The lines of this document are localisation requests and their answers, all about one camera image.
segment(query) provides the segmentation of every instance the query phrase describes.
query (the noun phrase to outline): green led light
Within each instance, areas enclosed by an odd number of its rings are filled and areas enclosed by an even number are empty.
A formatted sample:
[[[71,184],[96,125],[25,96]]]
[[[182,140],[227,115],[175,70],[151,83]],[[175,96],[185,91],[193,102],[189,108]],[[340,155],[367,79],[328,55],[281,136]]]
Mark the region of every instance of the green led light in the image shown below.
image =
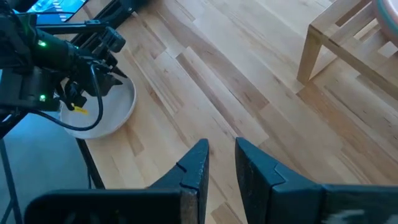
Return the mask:
[[[46,47],[47,46],[47,44],[43,40],[39,40],[37,44],[39,44],[42,47]]]

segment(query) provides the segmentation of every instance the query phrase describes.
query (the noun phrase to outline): yellow tag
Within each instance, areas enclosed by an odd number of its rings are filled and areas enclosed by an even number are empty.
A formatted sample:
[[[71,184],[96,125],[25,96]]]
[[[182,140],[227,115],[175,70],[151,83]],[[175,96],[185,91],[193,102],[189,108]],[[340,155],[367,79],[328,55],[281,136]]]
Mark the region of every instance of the yellow tag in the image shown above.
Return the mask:
[[[84,114],[84,115],[88,115],[88,110],[85,110],[85,109],[80,108],[80,107],[75,106],[75,105],[73,105],[73,107],[75,108],[75,109],[73,110],[74,112],[79,112],[79,113],[82,113],[82,114]]]

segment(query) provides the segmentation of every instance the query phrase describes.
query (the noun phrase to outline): wooden table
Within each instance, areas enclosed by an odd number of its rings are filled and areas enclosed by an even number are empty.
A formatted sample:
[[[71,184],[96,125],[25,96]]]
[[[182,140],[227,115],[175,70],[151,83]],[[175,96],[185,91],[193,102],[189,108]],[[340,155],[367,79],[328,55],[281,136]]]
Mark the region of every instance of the wooden table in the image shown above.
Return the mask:
[[[398,100],[397,48],[382,33],[371,0],[337,0],[309,25],[301,83],[309,81],[322,45]]]
[[[106,4],[91,0],[73,19]],[[119,131],[87,141],[105,187],[148,186],[207,138],[206,221],[246,223],[236,136],[317,182],[397,184],[398,131],[389,123],[398,112],[339,64],[322,73],[336,78],[327,90],[296,80],[308,24],[330,4],[153,0],[133,14],[118,29],[127,44],[115,56],[136,85],[136,108]]]

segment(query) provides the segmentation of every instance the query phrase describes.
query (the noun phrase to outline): chair leg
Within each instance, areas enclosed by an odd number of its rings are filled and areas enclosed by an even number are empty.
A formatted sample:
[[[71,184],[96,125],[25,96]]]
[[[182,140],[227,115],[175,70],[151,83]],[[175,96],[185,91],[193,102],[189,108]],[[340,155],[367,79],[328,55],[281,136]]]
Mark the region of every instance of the chair leg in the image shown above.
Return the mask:
[[[320,39],[318,39],[308,30],[297,75],[297,80],[303,85],[310,80],[312,70],[321,50],[321,46],[322,43]]]

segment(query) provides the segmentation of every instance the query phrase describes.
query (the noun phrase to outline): metal pole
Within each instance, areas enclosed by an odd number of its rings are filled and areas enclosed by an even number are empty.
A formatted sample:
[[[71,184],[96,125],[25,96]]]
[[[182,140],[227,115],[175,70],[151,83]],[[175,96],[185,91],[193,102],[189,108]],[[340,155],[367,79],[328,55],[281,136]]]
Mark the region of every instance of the metal pole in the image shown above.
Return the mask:
[[[4,167],[4,173],[6,174],[6,181],[8,185],[8,191],[10,193],[12,209],[14,210],[14,218],[16,224],[22,224],[22,215],[19,208],[17,192],[15,190],[14,179],[12,178],[12,172],[10,168],[10,162],[6,151],[6,145],[3,138],[0,139],[0,154],[2,159],[2,165]]]

